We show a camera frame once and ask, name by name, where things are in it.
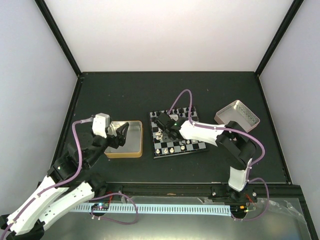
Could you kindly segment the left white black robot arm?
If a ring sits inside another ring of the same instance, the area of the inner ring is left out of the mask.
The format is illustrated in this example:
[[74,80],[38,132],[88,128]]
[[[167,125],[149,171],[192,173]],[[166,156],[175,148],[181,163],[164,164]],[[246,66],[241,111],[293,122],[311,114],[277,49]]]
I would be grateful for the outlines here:
[[39,240],[45,231],[77,205],[91,200],[112,198],[107,183],[90,168],[104,154],[106,148],[117,149],[126,143],[129,123],[126,122],[108,134],[109,122],[94,128],[81,146],[76,126],[93,123],[92,117],[77,120],[72,124],[75,149],[58,158],[33,194],[13,213],[0,217],[4,240]]

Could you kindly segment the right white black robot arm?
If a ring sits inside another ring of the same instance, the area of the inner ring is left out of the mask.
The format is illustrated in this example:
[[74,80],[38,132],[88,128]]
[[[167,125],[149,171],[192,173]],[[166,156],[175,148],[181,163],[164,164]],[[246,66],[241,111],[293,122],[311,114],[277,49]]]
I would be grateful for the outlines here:
[[172,140],[197,140],[220,148],[224,160],[229,164],[229,180],[227,195],[234,202],[240,201],[245,195],[248,183],[250,164],[256,152],[256,145],[244,133],[237,129],[236,122],[230,125],[214,125],[190,122],[186,118],[166,120],[155,124]]

